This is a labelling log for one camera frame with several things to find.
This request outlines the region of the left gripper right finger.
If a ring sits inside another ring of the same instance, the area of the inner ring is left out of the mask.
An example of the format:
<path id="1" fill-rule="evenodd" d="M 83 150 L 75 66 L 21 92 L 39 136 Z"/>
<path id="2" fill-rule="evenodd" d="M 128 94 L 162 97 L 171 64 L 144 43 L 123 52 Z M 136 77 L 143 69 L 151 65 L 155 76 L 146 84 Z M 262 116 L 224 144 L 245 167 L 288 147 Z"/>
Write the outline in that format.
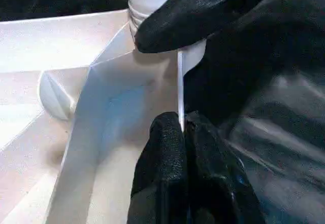
<path id="1" fill-rule="evenodd" d="M 187 114 L 185 143 L 192 223 L 260 223 L 243 164 L 205 116 Z"/>

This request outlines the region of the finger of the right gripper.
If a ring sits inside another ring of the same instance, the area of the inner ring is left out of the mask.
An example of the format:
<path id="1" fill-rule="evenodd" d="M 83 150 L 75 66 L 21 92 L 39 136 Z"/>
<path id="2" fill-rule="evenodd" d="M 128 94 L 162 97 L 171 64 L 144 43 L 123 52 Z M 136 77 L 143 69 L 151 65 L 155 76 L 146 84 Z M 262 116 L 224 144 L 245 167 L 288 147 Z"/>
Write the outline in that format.
<path id="1" fill-rule="evenodd" d="M 135 45 L 160 53 L 192 45 L 223 29 L 262 0 L 167 0 L 140 25 Z"/>

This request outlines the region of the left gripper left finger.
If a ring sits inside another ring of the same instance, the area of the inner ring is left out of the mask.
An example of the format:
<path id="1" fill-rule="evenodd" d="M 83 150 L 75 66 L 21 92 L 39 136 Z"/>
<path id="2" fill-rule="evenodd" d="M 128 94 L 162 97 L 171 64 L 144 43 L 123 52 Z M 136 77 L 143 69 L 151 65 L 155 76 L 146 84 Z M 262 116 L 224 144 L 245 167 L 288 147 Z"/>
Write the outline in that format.
<path id="1" fill-rule="evenodd" d="M 135 166 L 127 223 L 187 223 L 187 158 L 175 112 L 151 124 Z"/>

